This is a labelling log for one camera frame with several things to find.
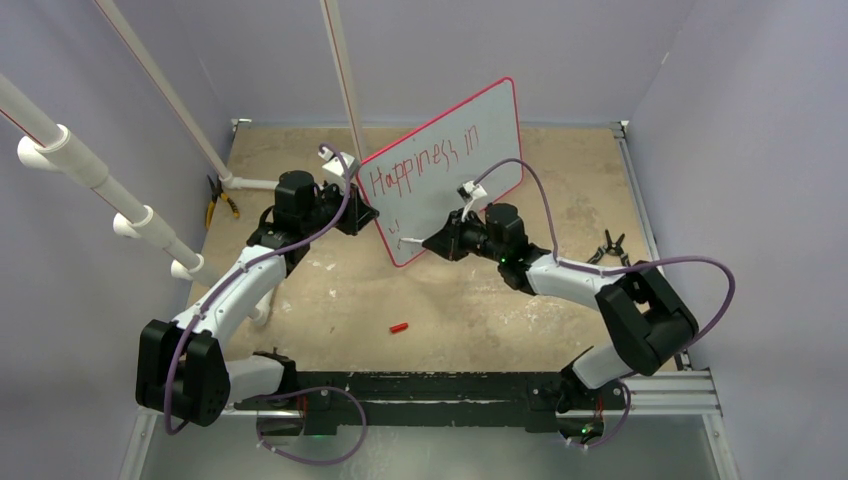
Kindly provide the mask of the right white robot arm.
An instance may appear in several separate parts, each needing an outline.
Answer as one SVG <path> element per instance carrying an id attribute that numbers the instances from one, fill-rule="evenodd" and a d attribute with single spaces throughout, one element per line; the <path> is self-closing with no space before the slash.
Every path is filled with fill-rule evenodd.
<path id="1" fill-rule="evenodd" d="M 482 216 L 451 212 L 444 226 L 422 242 L 449 260 L 469 255 L 492 260 L 510 288 L 528 295 L 566 300 L 597 311 L 610 342 L 591 347 L 560 372 L 556 410 L 588 409 L 601 389 L 628 374 L 654 374 L 699 331 L 694 315 L 655 267 L 635 271 L 576 263 L 532 243 L 515 206 L 489 205 Z"/>

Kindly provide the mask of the red framed whiteboard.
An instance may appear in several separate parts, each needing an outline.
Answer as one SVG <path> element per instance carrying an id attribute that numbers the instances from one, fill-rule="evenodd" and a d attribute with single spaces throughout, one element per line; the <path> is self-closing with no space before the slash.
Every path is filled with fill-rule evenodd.
<path id="1" fill-rule="evenodd" d="M 379 211 L 376 226 L 391 263 L 401 268 L 423 254 L 398 239 L 436 233 L 463 208 L 461 184 L 481 179 L 488 196 L 475 209 L 514 190 L 524 178 L 514 163 L 521 155 L 515 84 L 503 77 L 367 158 L 356 181 Z"/>

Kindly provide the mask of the red marker cap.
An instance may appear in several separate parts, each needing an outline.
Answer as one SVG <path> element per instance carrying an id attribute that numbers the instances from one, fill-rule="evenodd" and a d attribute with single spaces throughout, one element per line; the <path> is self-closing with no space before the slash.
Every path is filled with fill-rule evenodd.
<path id="1" fill-rule="evenodd" d="M 408 329 L 408 327 L 409 327 L 409 324 L 408 324 L 408 323 L 406 323 L 406 322 L 404 322 L 404 323 L 399 323 L 399 324 L 396 324 L 396 325 L 391 326 L 391 327 L 389 328 L 389 332 L 390 332 L 391 334 L 397 334 L 397 333 L 400 333 L 400 332 L 403 332 L 403 331 L 407 330 L 407 329 Z"/>

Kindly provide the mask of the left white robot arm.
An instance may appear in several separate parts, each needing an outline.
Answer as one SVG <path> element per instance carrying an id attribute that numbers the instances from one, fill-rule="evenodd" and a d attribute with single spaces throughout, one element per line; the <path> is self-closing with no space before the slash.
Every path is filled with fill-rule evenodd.
<path id="1" fill-rule="evenodd" d="M 331 229 L 355 236 L 378 217 L 354 184 L 283 173 L 237 261 L 194 305 L 141 331 L 135 399 L 183 423 L 212 424 L 229 405 L 261 397 L 284 409 L 297 399 L 295 362 L 258 351 L 227 361 L 224 350 L 260 300 L 294 271 Z"/>

